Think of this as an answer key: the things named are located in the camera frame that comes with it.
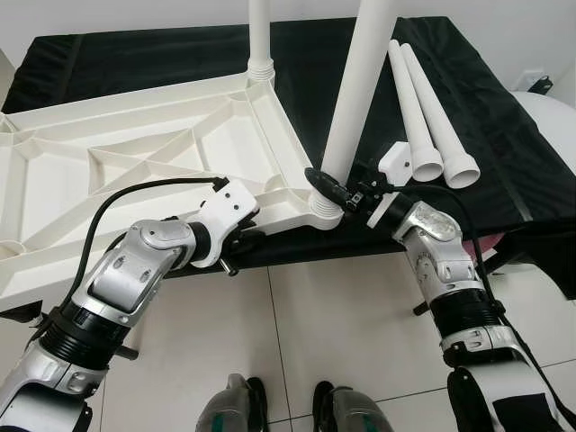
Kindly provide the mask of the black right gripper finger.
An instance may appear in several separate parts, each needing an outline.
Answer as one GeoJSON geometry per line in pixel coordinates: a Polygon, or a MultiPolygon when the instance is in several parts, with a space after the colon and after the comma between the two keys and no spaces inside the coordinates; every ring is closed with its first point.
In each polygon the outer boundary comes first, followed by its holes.
{"type": "Polygon", "coordinates": [[[314,167],[306,167],[304,176],[321,197],[338,206],[354,205],[354,194],[328,173],[314,167]]]}

